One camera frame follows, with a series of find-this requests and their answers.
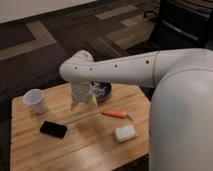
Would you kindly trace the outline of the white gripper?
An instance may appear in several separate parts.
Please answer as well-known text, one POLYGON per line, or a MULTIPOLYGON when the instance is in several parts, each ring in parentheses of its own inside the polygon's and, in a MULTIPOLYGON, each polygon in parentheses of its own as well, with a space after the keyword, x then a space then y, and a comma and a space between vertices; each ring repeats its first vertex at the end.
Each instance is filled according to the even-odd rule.
POLYGON ((98 107, 96 96, 92 95, 92 87, 89 82, 72 83, 71 90, 71 111, 77 107, 78 102, 88 102, 91 108, 98 107))

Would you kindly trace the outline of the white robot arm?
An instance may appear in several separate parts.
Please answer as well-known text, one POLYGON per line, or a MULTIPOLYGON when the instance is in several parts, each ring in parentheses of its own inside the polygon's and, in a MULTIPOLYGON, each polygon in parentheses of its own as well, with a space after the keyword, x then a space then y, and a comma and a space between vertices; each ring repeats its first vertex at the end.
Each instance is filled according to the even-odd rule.
POLYGON ((152 88, 149 171, 213 171, 213 50, 158 50, 99 62, 80 50, 59 73, 78 101, 92 81, 152 88))

